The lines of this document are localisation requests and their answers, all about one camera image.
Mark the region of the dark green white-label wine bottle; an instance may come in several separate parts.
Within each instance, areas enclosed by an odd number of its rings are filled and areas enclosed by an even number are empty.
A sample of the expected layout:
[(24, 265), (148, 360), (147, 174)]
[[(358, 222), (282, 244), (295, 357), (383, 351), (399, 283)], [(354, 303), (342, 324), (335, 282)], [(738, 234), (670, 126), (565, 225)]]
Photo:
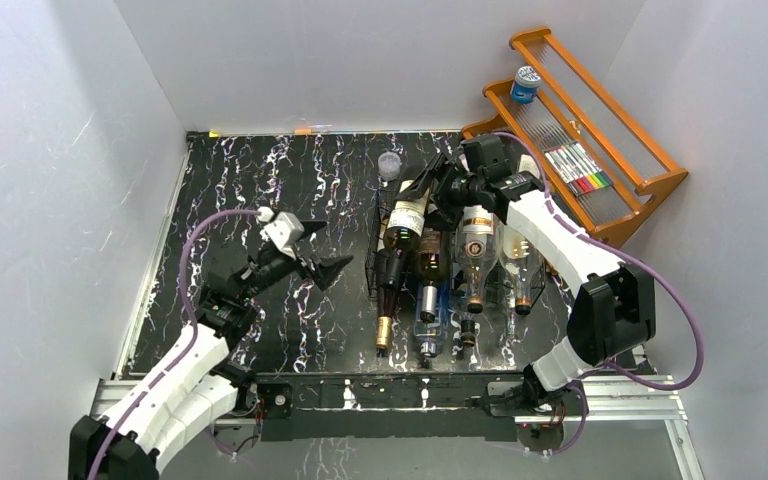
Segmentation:
[(398, 303), (411, 255), (418, 250), (428, 205), (428, 192), (417, 198), (396, 200), (382, 237), (383, 264), (376, 272), (378, 306), (394, 308)]

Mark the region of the green silver-foil wine bottle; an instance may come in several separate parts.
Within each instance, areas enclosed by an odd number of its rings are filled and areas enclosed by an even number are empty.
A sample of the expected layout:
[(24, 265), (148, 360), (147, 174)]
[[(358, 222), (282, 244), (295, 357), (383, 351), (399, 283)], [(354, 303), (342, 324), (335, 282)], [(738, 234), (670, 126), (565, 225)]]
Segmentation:
[(422, 286), (420, 320), (424, 324), (439, 321), (440, 289), (451, 268), (451, 233), (425, 227), (418, 249), (418, 274)]

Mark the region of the clear bottle white gold label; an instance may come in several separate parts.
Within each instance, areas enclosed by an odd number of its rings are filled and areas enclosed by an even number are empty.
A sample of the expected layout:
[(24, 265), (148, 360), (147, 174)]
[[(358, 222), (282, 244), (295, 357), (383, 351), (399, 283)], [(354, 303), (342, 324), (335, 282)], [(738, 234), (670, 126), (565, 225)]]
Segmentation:
[(484, 310), (486, 280), (498, 260), (497, 244), (495, 216), (480, 206), (465, 207), (457, 230), (456, 260), (470, 314)]

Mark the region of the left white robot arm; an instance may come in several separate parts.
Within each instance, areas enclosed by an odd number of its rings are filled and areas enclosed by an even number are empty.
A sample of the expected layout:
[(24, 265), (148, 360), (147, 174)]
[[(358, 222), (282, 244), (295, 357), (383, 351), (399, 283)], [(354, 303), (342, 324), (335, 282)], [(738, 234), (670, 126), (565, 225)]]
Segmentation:
[(167, 354), (117, 403), (72, 427), (68, 478), (157, 479), (221, 416), (246, 416), (257, 407), (253, 374), (230, 357), (252, 327), (254, 298), (292, 274), (325, 290), (352, 260), (299, 253), (297, 243), (324, 228), (324, 220), (269, 209), (257, 217), (264, 241), (256, 257), (237, 270), (209, 273), (198, 302), (185, 304), (191, 320)]

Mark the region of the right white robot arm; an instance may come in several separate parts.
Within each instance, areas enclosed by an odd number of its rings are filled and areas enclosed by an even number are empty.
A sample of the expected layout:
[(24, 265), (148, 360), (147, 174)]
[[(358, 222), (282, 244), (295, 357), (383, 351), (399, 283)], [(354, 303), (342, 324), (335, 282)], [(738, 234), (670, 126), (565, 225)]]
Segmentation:
[(483, 208), (533, 245), (573, 293), (561, 340), (524, 367), (519, 385), (486, 395), (493, 416), (547, 414), (586, 375), (655, 336), (654, 278), (575, 226), (552, 198), (537, 160), (526, 153), (510, 159), (504, 136), (464, 140), (460, 158), (440, 152), (412, 167), (397, 198), (428, 198), (433, 225), (447, 229), (467, 208)]

